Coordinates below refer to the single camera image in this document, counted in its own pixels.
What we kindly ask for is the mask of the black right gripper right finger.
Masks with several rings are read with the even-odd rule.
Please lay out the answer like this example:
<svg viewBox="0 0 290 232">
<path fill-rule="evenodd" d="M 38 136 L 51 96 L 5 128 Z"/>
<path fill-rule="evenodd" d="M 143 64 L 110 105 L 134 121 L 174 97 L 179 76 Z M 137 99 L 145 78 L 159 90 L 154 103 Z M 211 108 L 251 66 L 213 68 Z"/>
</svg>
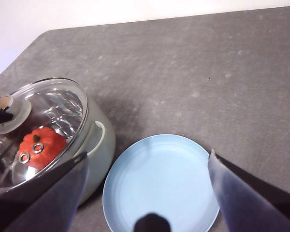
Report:
<svg viewBox="0 0 290 232">
<path fill-rule="evenodd" d="M 290 193 L 211 150 L 211 185 L 231 232 L 290 232 Z"/>
</svg>

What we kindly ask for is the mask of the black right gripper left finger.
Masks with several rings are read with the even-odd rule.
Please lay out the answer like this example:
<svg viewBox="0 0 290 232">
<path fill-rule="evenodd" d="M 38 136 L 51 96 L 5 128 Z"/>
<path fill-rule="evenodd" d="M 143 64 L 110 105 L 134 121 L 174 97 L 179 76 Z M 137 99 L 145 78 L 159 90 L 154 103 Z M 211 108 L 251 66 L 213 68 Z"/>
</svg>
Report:
<svg viewBox="0 0 290 232">
<path fill-rule="evenodd" d="M 66 232 L 88 175 L 82 152 L 51 171 L 0 195 L 0 232 Z"/>
</svg>

